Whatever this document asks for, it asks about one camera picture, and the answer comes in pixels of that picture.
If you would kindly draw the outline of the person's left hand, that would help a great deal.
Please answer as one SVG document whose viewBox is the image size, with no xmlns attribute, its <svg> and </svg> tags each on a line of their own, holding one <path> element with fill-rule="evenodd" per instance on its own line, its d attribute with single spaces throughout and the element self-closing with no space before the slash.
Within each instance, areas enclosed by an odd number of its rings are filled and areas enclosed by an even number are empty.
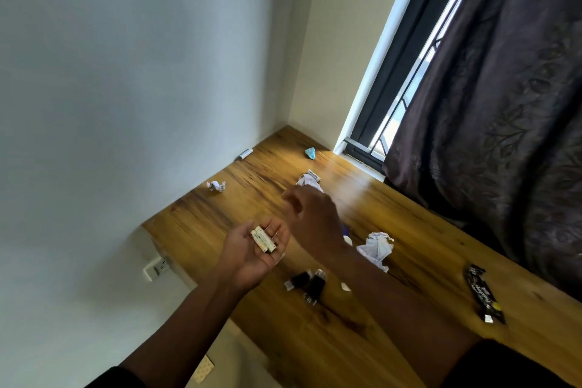
<svg viewBox="0 0 582 388">
<path fill-rule="evenodd" d="M 255 242 L 230 242 L 228 233 L 218 260 L 219 275 L 241 294 L 261 283 L 285 256 L 290 241 L 289 227 L 277 216 L 263 217 L 259 222 L 254 221 L 254 225 L 262 227 L 273 239 L 277 245 L 274 252 L 262 252 Z"/>
</svg>

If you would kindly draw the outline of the person's right hand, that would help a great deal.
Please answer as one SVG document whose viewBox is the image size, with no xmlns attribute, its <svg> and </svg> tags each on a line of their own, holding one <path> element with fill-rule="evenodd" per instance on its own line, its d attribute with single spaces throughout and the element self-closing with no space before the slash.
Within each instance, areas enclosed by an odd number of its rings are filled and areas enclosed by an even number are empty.
<svg viewBox="0 0 582 388">
<path fill-rule="evenodd" d="M 337 271 L 350 247 L 343 240 L 341 222 L 331 197 L 321 192 L 318 203 L 295 220 L 285 221 L 296 241 L 317 261 Z"/>
</svg>

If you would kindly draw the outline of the person's right forearm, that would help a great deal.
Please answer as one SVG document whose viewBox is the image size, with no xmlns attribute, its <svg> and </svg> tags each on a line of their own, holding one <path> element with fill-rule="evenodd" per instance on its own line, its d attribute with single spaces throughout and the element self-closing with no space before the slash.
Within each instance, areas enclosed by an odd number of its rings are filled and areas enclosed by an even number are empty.
<svg viewBox="0 0 582 388">
<path fill-rule="evenodd" d="M 350 287 L 426 386 L 442 386 L 455 364 L 480 341 L 342 240 L 309 251 Z"/>
</svg>

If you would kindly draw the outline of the person's left forearm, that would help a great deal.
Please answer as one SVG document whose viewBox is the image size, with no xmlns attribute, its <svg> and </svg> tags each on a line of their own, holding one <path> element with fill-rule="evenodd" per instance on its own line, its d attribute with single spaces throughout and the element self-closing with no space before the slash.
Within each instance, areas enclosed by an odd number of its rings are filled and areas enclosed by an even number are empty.
<svg viewBox="0 0 582 388">
<path fill-rule="evenodd" d="M 210 274 L 120 366 L 145 388 L 185 388 L 237 304 L 257 284 L 241 273 Z"/>
</svg>

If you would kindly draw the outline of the crumpled white printed paper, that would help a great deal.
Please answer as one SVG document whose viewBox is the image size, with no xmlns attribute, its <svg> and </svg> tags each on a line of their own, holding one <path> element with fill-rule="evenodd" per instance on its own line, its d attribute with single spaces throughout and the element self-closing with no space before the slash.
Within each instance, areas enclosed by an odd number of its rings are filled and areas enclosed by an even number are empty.
<svg viewBox="0 0 582 388">
<path fill-rule="evenodd" d="M 296 182 L 297 186 L 311 186 L 320 192 L 324 192 L 321 187 L 321 178 L 315 174 L 315 172 L 308 170 L 306 173 L 302 174 Z"/>
</svg>

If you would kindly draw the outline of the large crumpled white tissue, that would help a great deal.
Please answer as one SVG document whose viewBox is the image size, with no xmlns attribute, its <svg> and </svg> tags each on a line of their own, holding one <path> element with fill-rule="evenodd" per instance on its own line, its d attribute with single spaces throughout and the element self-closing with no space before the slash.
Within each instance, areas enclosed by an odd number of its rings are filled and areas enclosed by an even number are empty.
<svg viewBox="0 0 582 388">
<path fill-rule="evenodd" d="M 387 273 L 389 267 L 383 264 L 383 260 L 392 253 L 394 242 L 395 239 L 385 232 L 371 232 L 365 244 L 356 246 L 356 250 L 383 272 Z"/>
</svg>

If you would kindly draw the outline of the black window grille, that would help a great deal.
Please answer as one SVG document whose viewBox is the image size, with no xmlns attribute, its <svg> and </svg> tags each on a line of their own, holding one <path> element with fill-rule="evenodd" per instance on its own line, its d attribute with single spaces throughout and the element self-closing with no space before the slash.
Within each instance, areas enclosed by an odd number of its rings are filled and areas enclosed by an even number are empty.
<svg viewBox="0 0 582 388">
<path fill-rule="evenodd" d="M 432 40 L 426 42 L 421 49 L 418 58 L 412 64 L 411 69 L 406 75 L 400 88 L 397 90 L 395 98 L 390 104 L 381 124 L 375 131 L 371 143 L 368 145 L 370 155 L 372 155 L 374 159 L 384 160 L 388 154 L 396 132 L 400 127 L 405 113 L 410 108 L 411 101 L 414 98 L 421 81 L 424 79 L 426 71 L 433 60 L 441 41 L 442 36 L 436 36 Z"/>
</svg>

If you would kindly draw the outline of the black left sleeve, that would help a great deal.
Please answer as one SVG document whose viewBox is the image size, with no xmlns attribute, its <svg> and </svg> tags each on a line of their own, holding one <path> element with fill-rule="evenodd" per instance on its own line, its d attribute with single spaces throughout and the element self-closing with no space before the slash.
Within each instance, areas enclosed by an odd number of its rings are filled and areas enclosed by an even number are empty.
<svg viewBox="0 0 582 388">
<path fill-rule="evenodd" d="M 114 366 L 91 381 L 85 388 L 147 388 L 133 372 Z"/>
</svg>

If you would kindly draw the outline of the black sleeve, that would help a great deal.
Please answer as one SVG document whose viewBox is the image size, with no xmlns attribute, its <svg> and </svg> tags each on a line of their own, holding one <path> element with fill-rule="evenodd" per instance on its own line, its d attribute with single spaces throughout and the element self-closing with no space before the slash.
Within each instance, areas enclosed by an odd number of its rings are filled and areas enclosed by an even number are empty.
<svg viewBox="0 0 582 388">
<path fill-rule="evenodd" d="M 133 372 L 114 366 L 91 381 L 85 388 L 147 388 Z"/>
<path fill-rule="evenodd" d="M 494 340 L 471 347 L 440 388 L 574 388 L 555 373 Z"/>
</svg>

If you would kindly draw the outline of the black snack bar wrapper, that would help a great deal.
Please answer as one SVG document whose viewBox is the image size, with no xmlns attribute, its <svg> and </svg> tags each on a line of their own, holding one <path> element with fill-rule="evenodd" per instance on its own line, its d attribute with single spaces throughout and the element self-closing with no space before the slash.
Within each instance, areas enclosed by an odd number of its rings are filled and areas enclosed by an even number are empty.
<svg viewBox="0 0 582 388">
<path fill-rule="evenodd" d="M 493 324 L 495 320 L 506 325 L 503 311 L 491 289 L 484 279 L 485 270 L 470 264 L 464 269 L 464 279 L 478 305 L 477 314 L 487 324 Z"/>
</svg>

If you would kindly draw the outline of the dark brown patterned curtain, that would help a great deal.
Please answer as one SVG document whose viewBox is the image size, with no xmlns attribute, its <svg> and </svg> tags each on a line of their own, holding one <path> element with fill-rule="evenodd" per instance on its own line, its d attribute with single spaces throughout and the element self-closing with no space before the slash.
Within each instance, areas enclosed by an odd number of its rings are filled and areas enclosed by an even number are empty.
<svg viewBox="0 0 582 388">
<path fill-rule="evenodd" d="M 582 303 L 582 0 L 462 0 L 383 171 Z"/>
</svg>

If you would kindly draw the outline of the black right sleeve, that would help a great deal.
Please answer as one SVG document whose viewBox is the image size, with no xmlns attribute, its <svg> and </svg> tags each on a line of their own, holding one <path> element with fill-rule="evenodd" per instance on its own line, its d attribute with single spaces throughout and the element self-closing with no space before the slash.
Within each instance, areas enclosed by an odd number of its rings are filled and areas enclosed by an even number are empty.
<svg viewBox="0 0 582 388">
<path fill-rule="evenodd" d="M 440 388 L 574 388 L 555 373 L 494 340 L 471 347 Z"/>
</svg>

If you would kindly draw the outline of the white wall socket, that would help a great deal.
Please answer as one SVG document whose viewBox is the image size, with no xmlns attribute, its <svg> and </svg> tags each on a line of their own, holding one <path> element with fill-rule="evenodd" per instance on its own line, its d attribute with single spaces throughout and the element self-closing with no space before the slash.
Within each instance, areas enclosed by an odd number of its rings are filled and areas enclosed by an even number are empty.
<svg viewBox="0 0 582 388">
<path fill-rule="evenodd" d="M 142 269 L 142 274 L 146 281 L 153 282 L 158 277 L 163 275 L 168 269 L 170 269 L 168 260 L 162 256 L 157 256 L 155 259 L 146 264 L 146 266 L 144 266 Z"/>
</svg>

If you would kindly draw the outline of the beige wall socket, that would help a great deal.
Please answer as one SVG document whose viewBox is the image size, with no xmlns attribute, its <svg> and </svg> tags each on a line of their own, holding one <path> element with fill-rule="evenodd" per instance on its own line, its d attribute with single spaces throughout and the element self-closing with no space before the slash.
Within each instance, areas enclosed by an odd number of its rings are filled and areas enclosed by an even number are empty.
<svg viewBox="0 0 582 388">
<path fill-rule="evenodd" d="M 191 381 L 194 381 L 197 384 L 202 384 L 202 382 L 213 371 L 214 368 L 215 365 L 210 360 L 208 355 L 204 355 L 197 368 L 195 369 L 191 377 Z"/>
</svg>

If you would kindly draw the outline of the black window frame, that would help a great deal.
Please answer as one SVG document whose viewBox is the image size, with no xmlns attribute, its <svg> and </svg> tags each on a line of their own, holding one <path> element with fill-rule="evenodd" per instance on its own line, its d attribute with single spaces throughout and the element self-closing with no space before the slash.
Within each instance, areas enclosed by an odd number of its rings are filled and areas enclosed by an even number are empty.
<svg viewBox="0 0 582 388">
<path fill-rule="evenodd" d="M 396 0 L 336 151 L 382 173 L 368 145 L 427 41 L 444 36 L 462 0 Z"/>
</svg>

